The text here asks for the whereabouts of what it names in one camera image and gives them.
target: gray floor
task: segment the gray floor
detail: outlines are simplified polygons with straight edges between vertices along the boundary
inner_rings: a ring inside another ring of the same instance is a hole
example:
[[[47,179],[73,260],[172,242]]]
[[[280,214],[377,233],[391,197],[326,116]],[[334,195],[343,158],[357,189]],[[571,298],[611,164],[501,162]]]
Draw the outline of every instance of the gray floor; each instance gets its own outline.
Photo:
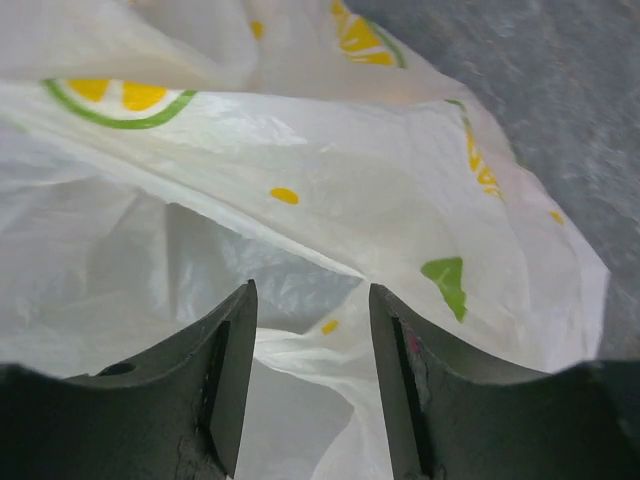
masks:
[[[612,272],[601,355],[640,358],[640,0],[347,0],[497,117]]]

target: dark gray background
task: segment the dark gray background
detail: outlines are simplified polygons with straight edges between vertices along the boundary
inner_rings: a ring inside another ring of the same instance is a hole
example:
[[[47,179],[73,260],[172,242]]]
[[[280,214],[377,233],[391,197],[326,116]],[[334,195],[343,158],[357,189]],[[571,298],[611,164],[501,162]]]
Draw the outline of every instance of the dark gray background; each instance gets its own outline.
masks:
[[[491,111],[612,272],[601,355],[640,358],[640,0],[347,0]]]

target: plastic bag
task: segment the plastic bag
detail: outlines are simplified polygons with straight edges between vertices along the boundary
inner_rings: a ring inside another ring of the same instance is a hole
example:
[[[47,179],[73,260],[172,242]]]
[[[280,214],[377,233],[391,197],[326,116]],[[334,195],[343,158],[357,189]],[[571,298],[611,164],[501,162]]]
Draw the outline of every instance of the plastic bag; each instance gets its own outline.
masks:
[[[464,87],[337,1],[131,3],[0,6],[0,360],[95,372],[254,277],[256,372],[323,440],[273,440],[252,377],[238,478],[386,479],[371,282],[531,368],[595,355],[607,271]]]

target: yellow dot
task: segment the yellow dot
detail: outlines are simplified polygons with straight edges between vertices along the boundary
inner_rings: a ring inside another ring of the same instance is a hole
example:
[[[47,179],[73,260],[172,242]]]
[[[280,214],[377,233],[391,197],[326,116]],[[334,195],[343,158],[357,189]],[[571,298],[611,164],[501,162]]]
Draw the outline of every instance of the yellow dot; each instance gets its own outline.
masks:
[[[253,31],[253,36],[256,37],[256,40],[260,40],[262,35],[264,35],[264,25],[260,22],[251,22],[251,30]]]
[[[551,216],[556,222],[558,222],[560,225],[564,225],[564,218],[562,218],[562,215],[560,215],[560,212],[558,212],[557,210],[553,210],[549,213],[551,214]]]
[[[297,205],[299,201],[298,194],[288,188],[274,188],[271,190],[271,196],[289,205]]]
[[[338,322],[337,320],[330,320],[322,327],[322,333],[324,333],[325,335],[330,334],[338,327],[338,323],[340,322]]]

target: yellow oval spot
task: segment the yellow oval spot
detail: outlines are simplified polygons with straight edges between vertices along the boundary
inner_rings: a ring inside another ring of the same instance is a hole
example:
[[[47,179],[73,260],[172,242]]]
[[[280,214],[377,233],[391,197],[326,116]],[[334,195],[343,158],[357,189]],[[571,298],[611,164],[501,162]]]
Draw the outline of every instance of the yellow oval spot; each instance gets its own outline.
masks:
[[[167,94],[164,87],[143,85],[135,82],[122,82],[122,105],[127,110],[141,112],[153,107]]]
[[[253,36],[256,37],[256,40],[260,40],[262,35],[264,35],[264,25],[260,22],[251,22],[251,31],[253,32]]]
[[[92,102],[99,102],[107,92],[108,78],[71,78],[67,83],[78,95]]]
[[[297,205],[299,202],[298,194],[288,188],[274,188],[271,190],[271,196],[289,205]]]
[[[564,225],[564,218],[562,217],[562,215],[560,215],[560,212],[558,212],[557,210],[553,210],[549,213],[556,222],[558,222],[560,225]]]
[[[325,335],[330,334],[338,327],[339,323],[340,322],[338,322],[337,320],[330,320],[322,327],[322,333],[324,333]]]

